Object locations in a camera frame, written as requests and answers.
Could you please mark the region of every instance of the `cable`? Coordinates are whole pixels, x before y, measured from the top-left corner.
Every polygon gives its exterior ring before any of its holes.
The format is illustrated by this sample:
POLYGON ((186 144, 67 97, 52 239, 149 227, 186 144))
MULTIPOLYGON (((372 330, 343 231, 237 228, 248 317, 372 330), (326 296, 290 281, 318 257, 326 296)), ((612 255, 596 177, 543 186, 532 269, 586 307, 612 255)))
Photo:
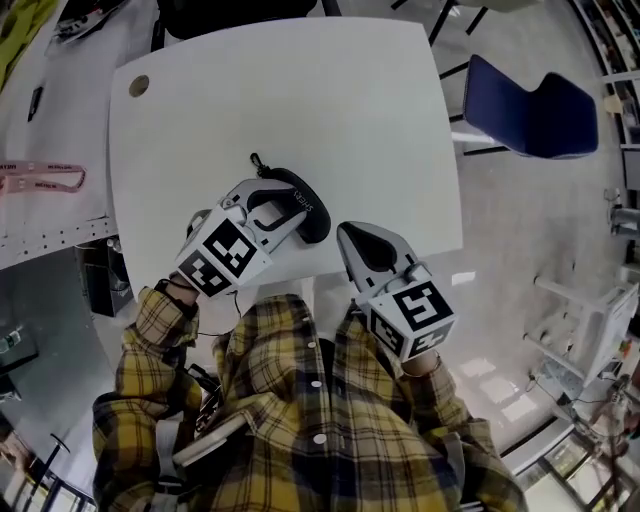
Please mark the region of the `cable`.
MULTIPOLYGON (((538 377, 537 379, 533 379, 532 377, 529 377, 530 382, 533 382, 533 386, 530 387, 529 389, 527 389, 529 386, 527 385, 527 388, 525 388, 525 393, 528 393, 529 391, 531 391, 534 387, 538 386, 542 391, 544 391, 547 395, 549 395, 554 402, 556 402, 558 399, 556 397, 554 397, 551 393, 549 393, 546 389, 544 389, 544 387, 542 387, 542 384, 540 384, 538 382, 538 379, 540 377, 538 377)), ((568 404, 566 405, 570 405, 574 402, 582 402, 583 404, 601 404, 604 402, 608 402, 608 400, 593 400, 593 401, 588 401, 588 400, 581 400, 580 398, 574 398, 573 400, 571 400, 568 404)))
MULTIPOLYGON (((240 311, 240 306, 238 306, 238 290, 231 292, 229 295, 233 295, 233 303, 236 306, 236 311, 238 313, 238 321, 242 318, 242 312, 240 311)), ((200 336, 212 336, 217 338, 218 336, 224 336, 225 334, 229 334, 233 329, 227 332, 217 333, 217 332, 198 332, 200 336)))

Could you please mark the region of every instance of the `person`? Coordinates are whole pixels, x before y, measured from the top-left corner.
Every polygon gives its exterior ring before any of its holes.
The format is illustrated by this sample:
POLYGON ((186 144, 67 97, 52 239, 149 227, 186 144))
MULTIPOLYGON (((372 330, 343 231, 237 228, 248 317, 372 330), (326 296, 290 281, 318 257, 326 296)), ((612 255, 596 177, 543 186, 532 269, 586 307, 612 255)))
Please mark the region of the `person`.
POLYGON ((100 510, 169 510, 169 495, 204 511, 527 510, 489 423, 456 397, 434 350, 401 365, 353 305, 334 339, 321 339, 292 294, 258 300, 217 339, 220 406, 203 434, 224 439, 195 462, 182 458, 170 489, 157 429, 179 421, 173 461, 200 443, 191 444, 200 388, 184 370, 197 298, 179 274, 140 292, 115 391, 93 407, 100 510))

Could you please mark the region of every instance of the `hole in table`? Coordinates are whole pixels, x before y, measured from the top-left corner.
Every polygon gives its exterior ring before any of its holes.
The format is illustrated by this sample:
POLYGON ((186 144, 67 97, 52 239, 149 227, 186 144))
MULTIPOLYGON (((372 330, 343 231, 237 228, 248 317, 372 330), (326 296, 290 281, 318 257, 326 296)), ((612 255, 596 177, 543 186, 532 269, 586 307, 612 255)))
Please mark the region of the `hole in table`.
POLYGON ((133 79, 129 86, 129 94, 133 98, 142 96, 149 88, 149 77, 147 75, 140 75, 133 79))

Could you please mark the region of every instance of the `shirt sleeve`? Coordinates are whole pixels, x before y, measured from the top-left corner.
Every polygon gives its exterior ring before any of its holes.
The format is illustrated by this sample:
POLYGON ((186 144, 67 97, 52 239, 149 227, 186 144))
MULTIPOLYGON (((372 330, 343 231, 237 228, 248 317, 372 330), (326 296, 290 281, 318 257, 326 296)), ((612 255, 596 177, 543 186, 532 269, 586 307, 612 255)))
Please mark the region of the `shirt sleeve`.
POLYGON ((115 391, 93 405, 100 510, 142 510, 151 501, 159 476, 156 422, 184 412, 179 448, 192 439, 200 408, 200 387, 183 368, 198 333, 197 307, 150 288, 140 292, 139 304, 135 323, 124 331, 115 391))
POLYGON ((463 503, 480 500, 492 512, 527 511, 524 493, 506 468, 491 439, 489 422, 473 418, 456 396, 456 386, 442 361, 423 377, 404 376, 418 433, 446 454, 442 438, 460 436, 465 462, 463 503))

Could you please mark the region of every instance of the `chair leg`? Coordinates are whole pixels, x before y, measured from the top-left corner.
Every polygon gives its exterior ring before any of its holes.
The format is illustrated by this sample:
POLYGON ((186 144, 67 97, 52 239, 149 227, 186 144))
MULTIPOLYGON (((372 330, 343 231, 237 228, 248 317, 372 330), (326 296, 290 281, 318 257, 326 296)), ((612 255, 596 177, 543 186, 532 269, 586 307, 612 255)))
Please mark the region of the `chair leg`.
POLYGON ((469 25, 469 28, 466 31, 468 36, 470 36, 471 32, 473 32, 476 29, 476 27, 478 26, 478 23, 482 21, 482 18, 484 18, 484 15, 487 14, 488 10, 489 9, 487 7, 483 7, 482 9, 480 9, 480 12, 478 13, 478 15, 475 18, 473 18, 471 25, 469 25))
POLYGON ((469 63, 465 62, 464 64, 460 64, 459 66, 456 66, 455 68, 451 68, 449 71, 445 71, 444 73, 442 73, 440 75, 440 80, 444 80, 445 78, 450 77, 451 75, 455 75, 456 73, 459 73, 460 71, 464 71, 468 67, 469 67, 469 63))
POLYGON ((397 9, 398 9, 398 7, 401 7, 401 6, 403 6, 404 4, 406 4, 406 3, 407 3, 407 1, 408 1, 408 0, 397 0, 397 1, 395 1, 395 2, 393 2, 393 3, 391 4, 391 8, 395 11, 395 10, 397 10, 397 9))
POLYGON ((489 153, 502 153, 504 151, 510 151, 506 146, 495 146, 493 148, 483 148, 483 149, 474 149, 473 151, 465 151, 463 155, 472 156, 472 155, 487 155, 489 153))
POLYGON ((444 7, 442 8, 442 12, 440 13, 440 16, 438 16, 438 19, 436 20, 436 24, 433 26, 433 30, 431 31, 431 34, 429 34, 429 44, 431 46, 433 46, 433 43, 435 42, 436 37, 438 37, 438 34, 442 29, 442 25, 444 25, 444 22, 446 21, 447 16, 449 16, 449 11, 451 11, 451 9, 455 4, 456 4, 456 0, 447 0, 447 3, 444 4, 444 7))

